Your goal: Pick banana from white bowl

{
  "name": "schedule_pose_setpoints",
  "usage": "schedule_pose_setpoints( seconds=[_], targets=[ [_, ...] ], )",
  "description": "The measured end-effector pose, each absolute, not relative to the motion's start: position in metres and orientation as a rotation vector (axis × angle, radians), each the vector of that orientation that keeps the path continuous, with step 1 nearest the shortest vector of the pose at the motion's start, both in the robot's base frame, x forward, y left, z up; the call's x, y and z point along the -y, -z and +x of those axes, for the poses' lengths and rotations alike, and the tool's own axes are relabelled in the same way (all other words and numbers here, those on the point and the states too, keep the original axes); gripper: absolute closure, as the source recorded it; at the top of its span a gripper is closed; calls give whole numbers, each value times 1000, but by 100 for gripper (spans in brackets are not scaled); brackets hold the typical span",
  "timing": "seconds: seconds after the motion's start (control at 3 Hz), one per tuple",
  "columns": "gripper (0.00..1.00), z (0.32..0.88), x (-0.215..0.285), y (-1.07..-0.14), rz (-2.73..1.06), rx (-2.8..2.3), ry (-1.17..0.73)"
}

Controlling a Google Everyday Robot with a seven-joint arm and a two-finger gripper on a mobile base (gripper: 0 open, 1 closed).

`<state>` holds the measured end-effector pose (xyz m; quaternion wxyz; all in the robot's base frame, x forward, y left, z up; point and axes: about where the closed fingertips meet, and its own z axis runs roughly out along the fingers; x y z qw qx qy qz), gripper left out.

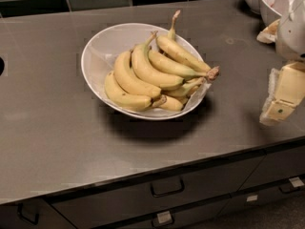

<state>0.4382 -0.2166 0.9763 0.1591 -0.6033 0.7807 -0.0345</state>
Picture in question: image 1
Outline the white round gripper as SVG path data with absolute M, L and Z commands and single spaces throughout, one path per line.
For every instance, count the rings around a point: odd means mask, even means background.
M 268 97 L 259 121 L 273 126 L 287 119 L 305 98 L 305 0 L 293 0 L 256 40 L 275 43 L 276 52 L 289 61 L 280 70 L 272 69 L 269 75 Z

